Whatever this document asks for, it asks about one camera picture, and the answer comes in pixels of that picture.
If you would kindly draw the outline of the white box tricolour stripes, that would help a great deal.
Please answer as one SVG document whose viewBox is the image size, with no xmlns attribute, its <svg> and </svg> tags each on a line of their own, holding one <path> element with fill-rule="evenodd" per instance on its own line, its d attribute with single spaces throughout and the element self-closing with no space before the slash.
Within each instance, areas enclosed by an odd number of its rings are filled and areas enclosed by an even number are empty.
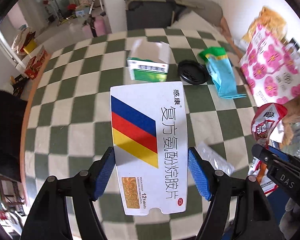
<svg viewBox="0 0 300 240">
<path fill-rule="evenodd" d="M 188 143 L 182 82 L 112 87 L 110 117 L 125 214 L 184 212 Z"/>
</svg>

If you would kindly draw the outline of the green white medicine box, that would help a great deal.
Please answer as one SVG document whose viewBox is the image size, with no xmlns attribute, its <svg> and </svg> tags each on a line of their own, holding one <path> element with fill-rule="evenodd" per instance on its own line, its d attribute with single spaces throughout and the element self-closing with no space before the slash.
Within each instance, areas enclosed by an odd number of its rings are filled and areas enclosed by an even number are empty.
<svg viewBox="0 0 300 240">
<path fill-rule="evenodd" d="M 127 57 L 130 78 L 136 81 L 165 82 L 167 79 L 170 46 L 165 42 L 135 40 Z"/>
</svg>

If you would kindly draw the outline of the red orange cardboard box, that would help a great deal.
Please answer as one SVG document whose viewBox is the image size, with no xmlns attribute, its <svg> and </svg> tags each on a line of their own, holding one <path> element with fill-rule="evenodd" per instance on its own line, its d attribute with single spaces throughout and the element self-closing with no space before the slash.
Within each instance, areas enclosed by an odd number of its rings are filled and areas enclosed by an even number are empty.
<svg viewBox="0 0 300 240">
<path fill-rule="evenodd" d="M 37 77 L 47 55 L 48 53 L 45 50 L 45 47 L 41 46 L 38 53 L 29 60 L 25 68 L 25 75 L 27 75 L 31 80 L 34 80 Z"/>
</svg>

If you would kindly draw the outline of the green white checkered table mat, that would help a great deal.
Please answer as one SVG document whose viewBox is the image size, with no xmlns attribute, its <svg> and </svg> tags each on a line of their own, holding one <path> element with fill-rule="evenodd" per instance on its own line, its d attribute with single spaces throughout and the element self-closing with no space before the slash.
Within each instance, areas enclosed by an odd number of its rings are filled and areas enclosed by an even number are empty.
<svg viewBox="0 0 300 240">
<path fill-rule="evenodd" d="M 168 81 L 178 81 L 182 60 L 199 61 L 208 47 L 223 47 L 234 69 L 237 90 L 245 98 L 223 99 L 211 81 L 186 84 L 188 143 L 206 143 L 247 175 L 254 144 L 250 123 L 255 103 L 239 69 L 239 59 L 215 30 L 140 29 L 87 39 L 51 55 L 33 96 L 25 136 L 25 183 L 33 203 L 50 175 L 76 175 L 102 157 L 112 145 L 110 88 L 133 83 L 126 59 L 137 39 L 170 45 Z"/>
</svg>

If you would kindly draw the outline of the black round plastic lid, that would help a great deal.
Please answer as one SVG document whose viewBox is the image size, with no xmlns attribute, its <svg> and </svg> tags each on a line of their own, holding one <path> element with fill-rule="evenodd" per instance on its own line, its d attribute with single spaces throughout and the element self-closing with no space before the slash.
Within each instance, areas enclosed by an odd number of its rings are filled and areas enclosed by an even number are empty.
<svg viewBox="0 0 300 240">
<path fill-rule="evenodd" d="M 204 64 L 193 60 L 183 60 L 178 63 L 179 76 L 191 85 L 202 85 L 210 77 L 209 72 Z"/>
</svg>

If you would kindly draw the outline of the white blue medicine box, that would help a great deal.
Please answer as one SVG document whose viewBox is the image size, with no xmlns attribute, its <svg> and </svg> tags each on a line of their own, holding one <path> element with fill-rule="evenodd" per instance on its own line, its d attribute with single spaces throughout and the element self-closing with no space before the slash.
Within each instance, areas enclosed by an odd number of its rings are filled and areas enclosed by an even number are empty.
<svg viewBox="0 0 300 240">
<path fill-rule="evenodd" d="M 267 177 L 267 173 L 267 165 L 256 157 L 253 157 L 252 163 L 248 170 L 248 176 L 254 176 L 256 178 L 266 196 L 278 188 L 278 186 Z"/>
</svg>

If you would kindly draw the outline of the black jacket on chair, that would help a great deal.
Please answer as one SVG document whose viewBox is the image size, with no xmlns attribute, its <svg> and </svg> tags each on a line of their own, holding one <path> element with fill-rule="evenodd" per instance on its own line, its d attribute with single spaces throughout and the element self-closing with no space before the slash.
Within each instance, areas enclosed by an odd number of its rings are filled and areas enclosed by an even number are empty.
<svg viewBox="0 0 300 240">
<path fill-rule="evenodd" d="M 0 174 L 21 181 L 20 142 L 27 101 L 0 90 Z"/>
</svg>

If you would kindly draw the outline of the pink flower paper bag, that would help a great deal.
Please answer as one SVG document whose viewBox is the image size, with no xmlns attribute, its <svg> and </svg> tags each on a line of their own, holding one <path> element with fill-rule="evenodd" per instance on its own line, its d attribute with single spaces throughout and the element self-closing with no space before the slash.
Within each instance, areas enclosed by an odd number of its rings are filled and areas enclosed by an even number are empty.
<svg viewBox="0 0 300 240">
<path fill-rule="evenodd" d="M 241 71 L 258 107 L 266 103 L 285 104 L 300 95 L 300 72 L 285 46 L 258 24 Z"/>
</svg>

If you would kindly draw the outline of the light blue snack bag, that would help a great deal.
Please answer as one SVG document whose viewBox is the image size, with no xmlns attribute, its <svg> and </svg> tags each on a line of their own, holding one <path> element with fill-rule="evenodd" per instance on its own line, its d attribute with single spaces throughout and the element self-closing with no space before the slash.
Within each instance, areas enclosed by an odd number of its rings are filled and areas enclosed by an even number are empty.
<svg viewBox="0 0 300 240">
<path fill-rule="evenodd" d="M 204 60 L 220 98 L 237 99 L 247 96 L 237 92 L 234 71 L 223 47 L 209 47 L 201 51 L 198 56 Z"/>
</svg>

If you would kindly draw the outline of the folded grey cot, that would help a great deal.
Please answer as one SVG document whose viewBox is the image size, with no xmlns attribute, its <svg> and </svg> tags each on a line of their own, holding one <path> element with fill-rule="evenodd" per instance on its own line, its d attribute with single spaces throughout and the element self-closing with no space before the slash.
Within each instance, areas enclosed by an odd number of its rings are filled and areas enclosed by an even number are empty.
<svg viewBox="0 0 300 240">
<path fill-rule="evenodd" d="M 187 8 L 204 9 L 185 0 L 125 0 L 127 29 L 167 28 Z"/>
</svg>

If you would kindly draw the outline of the pink suitcase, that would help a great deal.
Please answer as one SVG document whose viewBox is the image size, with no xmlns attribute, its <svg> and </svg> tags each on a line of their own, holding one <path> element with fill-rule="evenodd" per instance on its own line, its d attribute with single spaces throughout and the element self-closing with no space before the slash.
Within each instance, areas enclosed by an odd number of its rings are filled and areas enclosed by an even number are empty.
<svg viewBox="0 0 300 240">
<path fill-rule="evenodd" d="M 106 24 L 103 16 L 89 16 L 83 23 L 83 34 L 86 38 L 107 35 Z"/>
</svg>

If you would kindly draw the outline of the red white snack wrapper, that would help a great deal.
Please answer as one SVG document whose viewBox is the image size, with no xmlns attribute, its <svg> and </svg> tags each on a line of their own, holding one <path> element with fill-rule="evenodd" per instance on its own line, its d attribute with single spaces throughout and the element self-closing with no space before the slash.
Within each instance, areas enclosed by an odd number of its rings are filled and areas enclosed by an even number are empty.
<svg viewBox="0 0 300 240">
<path fill-rule="evenodd" d="M 279 103 L 266 103 L 258 107 L 251 122 L 251 133 L 259 145 L 268 147 L 271 133 L 287 113 L 286 107 Z"/>
</svg>

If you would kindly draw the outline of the brown cardboard box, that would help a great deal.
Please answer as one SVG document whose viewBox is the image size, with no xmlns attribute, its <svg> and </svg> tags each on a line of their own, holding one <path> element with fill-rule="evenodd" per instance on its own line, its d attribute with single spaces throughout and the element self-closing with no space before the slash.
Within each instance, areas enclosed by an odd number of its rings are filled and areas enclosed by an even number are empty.
<svg viewBox="0 0 300 240">
<path fill-rule="evenodd" d="M 300 121 L 300 95 L 285 103 L 284 106 L 288 110 L 288 113 L 282 120 L 284 136 L 282 142 L 279 143 L 281 150 L 284 146 L 288 146 L 293 139 L 294 133 L 292 130 L 292 124 Z"/>
</svg>

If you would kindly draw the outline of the yellow snack bag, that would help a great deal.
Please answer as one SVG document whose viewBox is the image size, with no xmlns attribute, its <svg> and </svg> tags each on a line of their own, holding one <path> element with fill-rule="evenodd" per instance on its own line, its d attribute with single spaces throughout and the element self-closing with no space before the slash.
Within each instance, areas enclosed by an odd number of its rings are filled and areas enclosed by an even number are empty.
<svg viewBox="0 0 300 240">
<path fill-rule="evenodd" d="M 286 21 L 277 12 L 263 6 L 257 18 L 251 23 L 248 31 L 243 35 L 242 40 L 250 42 L 258 25 L 264 26 L 276 38 L 282 40 L 286 35 Z"/>
</svg>

